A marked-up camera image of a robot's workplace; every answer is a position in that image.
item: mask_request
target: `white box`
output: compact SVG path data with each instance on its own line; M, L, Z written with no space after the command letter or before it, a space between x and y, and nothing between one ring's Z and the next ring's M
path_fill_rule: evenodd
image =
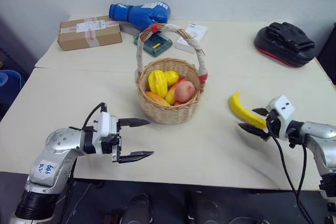
M201 42L207 30L208 28L206 26L200 26L193 23L190 23L186 28L187 33L189 33L194 39L196 39L198 43ZM191 53L195 52L194 48L189 46L187 41L185 41L182 37L177 40L176 48Z

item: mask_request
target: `white table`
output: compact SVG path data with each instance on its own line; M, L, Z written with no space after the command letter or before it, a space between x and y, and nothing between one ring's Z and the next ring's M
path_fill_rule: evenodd
M189 22L172 23L185 27ZM196 23L209 27L202 41L209 78L195 115L179 125L125 127L124 154L139 150L155 154L122 165L111 165L109 155L80 157L76 177L289 189L275 144L240 130L228 98L239 90L242 104L252 109L285 94L297 107L297 120L336 124L336 93L328 77L314 60L293 69L257 52L253 37L265 23ZM134 84L135 45L131 36L122 36L121 44L68 52L61 51L57 42L52 44L0 123L0 171L29 173L49 133L82 126L99 102L106 102L108 111L119 118L145 117ZM167 36L177 40L174 34ZM175 48L161 57L197 65L194 54ZM144 54L145 63L153 59ZM297 186L302 150L281 144ZM318 189L319 179L309 152L303 189Z
M124 154L153 150L154 155L121 165L112 165L110 155L80 157L75 177L289 189L274 142L264 143L240 130L227 100L240 90L241 102L252 109L285 93L297 106L298 120L336 124L336 93L326 78L307 81L297 76L299 90L291 82L290 77L251 78L212 72L199 108L188 122L122 129ZM119 118L144 118L136 92L133 70L35 69L0 123L0 170L29 173L49 133L61 127L81 127L101 101ZM281 144L297 186L302 149ZM318 189L319 179L309 152L303 189Z
M170 23L186 27L192 20L170 20ZM284 67L278 61L267 58L260 54L253 46L253 39L257 31L268 23L237 23L237 22L201 22L195 23L208 27L201 45L206 54L206 63L209 75L225 72L225 76L239 77L286 77L297 78L304 76L307 81L311 79L325 80L325 73L320 66L311 61L300 69ZM164 33L174 42L179 38L174 33ZM59 68L98 71L134 71L136 69L135 52L136 45L133 37L122 33L123 43L62 51L53 42L45 55L36 63L38 68ZM143 61L147 64L155 59L164 57L180 58L197 65L195 54L181 51L175 48L162 53L157 58L144 53Z

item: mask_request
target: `banana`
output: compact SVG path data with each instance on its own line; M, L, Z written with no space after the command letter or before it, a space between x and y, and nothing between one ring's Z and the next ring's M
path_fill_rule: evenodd
M244 108L239 102L238 96L240 92L236 92L229 99L229 106L236 116L244 120L245 122L254 125L260 129L266 128L266 121Z

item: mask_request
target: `floor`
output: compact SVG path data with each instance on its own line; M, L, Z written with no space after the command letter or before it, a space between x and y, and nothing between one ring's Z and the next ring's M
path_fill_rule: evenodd
M20 199L27 175L0 173L0 223L8 223ZM184 193L197 190L207 194L219 207L224 223L237 216L264 218L270 224L306 223L301 216L295 198L289 191L246 190L191 185L105 181L98 185L76 182L70 207L63 224L101 223L104 214L112 209L124 209L128 201L139 193L152 196L154 223L184 223ZM327 212L325 201L318 191L304 191L302 202L316 224L323 223ZM62 201L57 205L58 218ZM235 224L255 223L237 220Z

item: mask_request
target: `toy fruit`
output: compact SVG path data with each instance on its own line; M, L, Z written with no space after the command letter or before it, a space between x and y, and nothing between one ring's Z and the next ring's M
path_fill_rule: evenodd
M148 76L150 90L165 98L168 92L167 80L162 70L154 70Z
M179 105L182 105L182 104L184 104L184 102L176 101L176 102L174 103L174 106L179 106Z
M179 102L187 102L193 97L196 89L190 81L183 81L175 88L175 99Z
M164 76L166 77L168 87L177 83L180 78L179 73L174 70L164 72Z
M175 89L178 84L180 84L182 81L186 81L186 79L181 78L180 80L177 81L169 90L164 98L170 105L173 105L175 103Z
M240 92L236 92L229 99L229 106L236 116L243 119L245 122L254 125L260 129L266 128L266 121L244 108L239 102L238 96Z
M153 92L147 91L146 95L150 99L152 99L154 102L157 102L157 103L159 103L161 105L170 106L170 104L166 100L164 100L161 96L159 96L158 94L155 94Z

